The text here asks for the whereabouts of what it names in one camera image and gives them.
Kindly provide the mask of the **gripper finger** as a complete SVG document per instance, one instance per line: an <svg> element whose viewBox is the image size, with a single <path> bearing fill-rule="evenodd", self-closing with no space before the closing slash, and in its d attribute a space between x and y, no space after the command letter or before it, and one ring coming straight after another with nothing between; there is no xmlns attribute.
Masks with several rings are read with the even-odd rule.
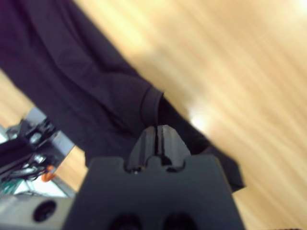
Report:
<svg viewBox="0 0 307 230"><path fill-rule="evenodd" d="M155 155L155 138L156 129L153 126L142 132L129 156L127 171L142 171L146 167L147 160Z"/></svg>
<svg viewBox="0 0 307 230"><path fill-rule="evenodd" d="M168 125L157 127L158 153L162 166L168 172L179 172L185 166L190 151L175 129Z"/></svg>

